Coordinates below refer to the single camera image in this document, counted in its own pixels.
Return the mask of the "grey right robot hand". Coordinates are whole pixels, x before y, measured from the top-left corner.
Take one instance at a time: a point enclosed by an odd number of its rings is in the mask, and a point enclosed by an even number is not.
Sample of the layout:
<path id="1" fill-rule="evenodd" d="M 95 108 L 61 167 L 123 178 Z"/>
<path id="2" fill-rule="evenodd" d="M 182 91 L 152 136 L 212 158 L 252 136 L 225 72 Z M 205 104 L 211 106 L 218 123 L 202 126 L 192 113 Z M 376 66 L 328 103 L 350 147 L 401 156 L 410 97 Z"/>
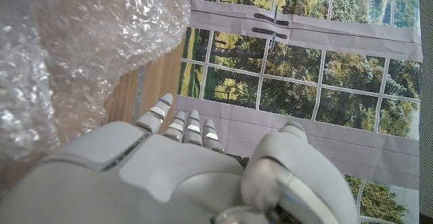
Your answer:
<path id="1" fill-rule="evenodd" d="M 52 151 L 1 200 L 1 222 L 359 222 L 345 178 L 297 122 L 267 133 L 242 166 L 195 110 L 159 134 L 172 102 Z"/>

